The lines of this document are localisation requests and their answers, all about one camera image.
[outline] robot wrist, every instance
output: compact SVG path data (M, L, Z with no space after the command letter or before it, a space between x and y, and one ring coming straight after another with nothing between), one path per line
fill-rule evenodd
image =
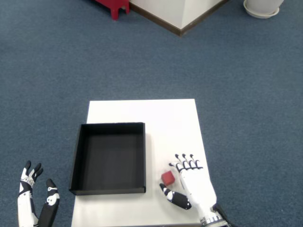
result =
M214 216L208 219L201 220L202 227L228 227L227 221L225 221L221 216Z

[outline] black tray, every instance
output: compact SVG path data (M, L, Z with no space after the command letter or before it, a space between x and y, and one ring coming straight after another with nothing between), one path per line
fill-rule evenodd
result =
M144 193L145 124L82 124L70 191L75 195Z

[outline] wooden baseboard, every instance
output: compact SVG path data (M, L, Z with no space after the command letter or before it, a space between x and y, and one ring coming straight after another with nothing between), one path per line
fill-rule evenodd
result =
M192 29L193 27L195 27L197 24L199 24L201 21L203 21L206 17L208 17L209 15L211 15L213 12L215 12L217 9L219 9L223 4L225 4L226 2L228 2L228 0L222 0L220 1L218 4L214 5L213 7L211 7L208 11L206 11L204 14L200 15L199 17L197 17L193 22L191 22L190 24L186 25L184 28L180 29L168 22L166 22L165 20L162 20L161 18L153 15L152 13L134 5L133 3L129 3L130 5L130 9L140 15L142 15L143 17L151 20L152 22L156 23L157 25L160 25L161 27L169 30L170 32L178 35L178 36L182 36L184 35L187 31L189 31L190 29Z

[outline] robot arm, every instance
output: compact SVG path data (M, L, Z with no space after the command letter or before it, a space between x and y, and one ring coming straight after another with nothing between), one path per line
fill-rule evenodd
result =
M202 227L232 227L221 207L217 204L213 185L201 162L195 160L193 155L190 155L190 158L185 154L182 156L176 154L175 156L178 162L169 165L175 167L179 172L187 197L160 184L167 199L186 210L191 206L195 207L198 210Z
M40 218L37 218L33 202L33 186L37 177L43 172L39 163L30 173L28 173L31 162L27 161L20 179L18 195L18 222L19 227L51 227L59 206L59 194L56 185L48 179L48 197L43 206Z

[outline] floor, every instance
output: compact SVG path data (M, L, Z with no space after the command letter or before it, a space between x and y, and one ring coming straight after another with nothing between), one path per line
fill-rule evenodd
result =
M303 1L271 19L230 0L182 38L140 15L91 0L0 2L0 219L16 226L25 162L34 188L57 184L56 226L70 226L68 191L89 100L195 98L211 179L240 227L303 222Z

